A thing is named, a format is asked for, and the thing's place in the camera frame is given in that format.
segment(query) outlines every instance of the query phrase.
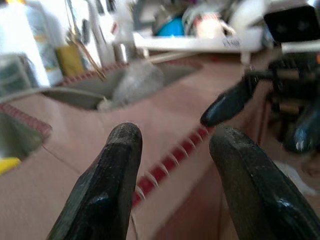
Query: kitchen sink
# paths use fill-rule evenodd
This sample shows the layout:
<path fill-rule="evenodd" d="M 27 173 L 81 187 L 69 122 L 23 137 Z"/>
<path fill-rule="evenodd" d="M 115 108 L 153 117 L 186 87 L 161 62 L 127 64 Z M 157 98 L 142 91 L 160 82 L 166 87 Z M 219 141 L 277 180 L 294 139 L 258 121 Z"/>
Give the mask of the kitchen sink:
<path fill-rule="evenodd" d="M 194 73 L 198 68 L 188 65 L 178 64 L 157 64 L 157 67 L 161 69 L 164 74 L 164 86 L 168 86 L 179 79 Z M 125 75 L 126 69 L 119 69 L 110 71 L 106 74 L 106 82 L 102 82 L 98 77 L 93 77 L 89 80 L 84 80 L 76 83 L 71 83 L 64 88 L 72 90 L 86 91 L 88 94 L 81 92 L 58 92 L 47 91 L 43 94 L 47 97 L 53 98 L 57 101 L 81 108 L 86 110 L 96 110 L 98 103 L 100 103 L 104 97 L 107 100 L 111 100 L 113 92 L 120 83 L 121 79 Z"/>
<path fill-rule="evenodd" d="M 43 140 L 44 136 L 35 129 L 0 112 L 0 160 L 9 157 L 23 160 L 40 147 Z"/>

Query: beige countertop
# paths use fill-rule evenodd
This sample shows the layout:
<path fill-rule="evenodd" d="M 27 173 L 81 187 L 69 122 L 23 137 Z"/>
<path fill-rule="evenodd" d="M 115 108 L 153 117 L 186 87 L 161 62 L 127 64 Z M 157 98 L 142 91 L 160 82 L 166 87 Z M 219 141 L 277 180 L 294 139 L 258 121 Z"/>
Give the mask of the beige countertop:
<path fill-rule="evenodd" d="M 258 55 L 253 59 L 254 65 L 264 67 L 271 56 L 268 52 Z M 0 239 L 45 239 L 76 180 L 119 123 L 132 122 L 141 129 L 143 150 L 138 178 L 143 176 L 199 125 L 202 113 L 222 91 L 241 79 L 244 66 L 238 56 L 219 55 L 218 58 L 219 61 L 210 61 L 208 56 L 194 57 L 203 64 L 199 71 L 149 98 L 109 113 L 81 110 L 41 94 L 10 102 L 15 108 L 51 125 L 52 132 L 21 166 L 0 176 Z M 251 103 L 251 107 L 246 107 L 247 110 L 235 118 L 235 126 L 241 126 L 254 113 L 263 96 L 257 99 L 260 100 Z M 200 170 L 190 186 L 211 164 L 208 153 L 204 158 L 199 158 Z M 197 171 L 197 164 L 186 163 L 185 166 L 188 164 L 192 171 Z M 181 194 L 181 201 L 187 192 L 188 189 Z M 137 209 L 137 219 L 142 208 Z"/>

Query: tile countertop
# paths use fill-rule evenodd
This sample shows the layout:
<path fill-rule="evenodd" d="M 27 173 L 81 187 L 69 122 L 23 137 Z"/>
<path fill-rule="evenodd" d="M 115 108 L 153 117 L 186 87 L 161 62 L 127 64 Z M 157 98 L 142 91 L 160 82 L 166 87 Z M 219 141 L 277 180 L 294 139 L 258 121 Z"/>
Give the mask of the tile countertop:
<path fill-rule="evenodd" d="M 271 51 L 259 53 L 253 57 L 253 65 L 263 69 L 274 55 L 275 52 Z M 238 56 L 218 55 L 219 60 L 210 59 L 208 56 L 194 57 L 193 60 L 202 61 L 201 70 L 132 106 L 109 113 L 77 109 L 41 94 L 10 102 L 15 108 L 51 125 L 52 132 L 42 147 L 20 167 L 0 177 L 0 203 L 5 209 L 0 213 L 0 239 L 45 239 L 77 178 L 92 163 L 111 130 L 119 123 L 132 122 L 141 129 L 143 150 L 138 179 L 144 176 L 199 125 L 201 114 L 216 97 L 241 79 L 244 66 L 240 64 Z M 266 91 L 266 86 L 259 87 L 261 91 Z M 248 104 L 245 111 L 232 120 L 233 125 L 241 127 L 262 102 L 263 95 L 258 94 L 256 101 Z M 205 152 L 204 159 L 200 157 L 197 164 L 190 161 L 185 163 L 172 177 L 172 181 L 176 179 L 177 182 L 183 182 L 185 178 L 189 185 L 185 182 L 175 184 L 177 188 L 181 185 L 186 187 L 181 189 L 181 195 L 177 193 L 171 196 L 176 201 L 170 206 L 166 205 L 168 211 L 174 211 L 182 203 L 192 186 L 212 164 L 207 148 L 201 148 Z M 166 194 L 161 193 L 166 191 L 165 186 L 172 191 L 170 185 L 165 182 L 159 187 L 159 194 Z M 152 198 L 155 202 L 161 200 L 157 194 L 150 196 L 150 200 Z M 135 209 L 137 227 L 148 219 L 142 213 L 154 204 L 147 204 L 145 208 L 146 204 L 141 204 Z M 167 215 L 150 223 L 150 231 L 141 239 L 150 238 L 159 229 L 170 216 L 168 211 Z"/>

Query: dish rack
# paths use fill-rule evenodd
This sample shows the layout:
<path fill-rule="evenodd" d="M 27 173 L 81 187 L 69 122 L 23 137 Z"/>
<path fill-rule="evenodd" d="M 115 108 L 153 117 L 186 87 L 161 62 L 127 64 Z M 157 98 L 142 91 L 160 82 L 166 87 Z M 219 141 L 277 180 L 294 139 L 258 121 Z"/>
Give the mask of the dish rack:
<path fill-rule="evenodd" d="M 194 36 L 161 37 L 150 32 L 135 32 L 134 42 L 143 51 L 179 51 L 197 53 L 239 53 L 241 62 L 250 64 L 251 54 L 263 48 L 262 27 L 251 27 L 234 36 L 197 38 Z"/>

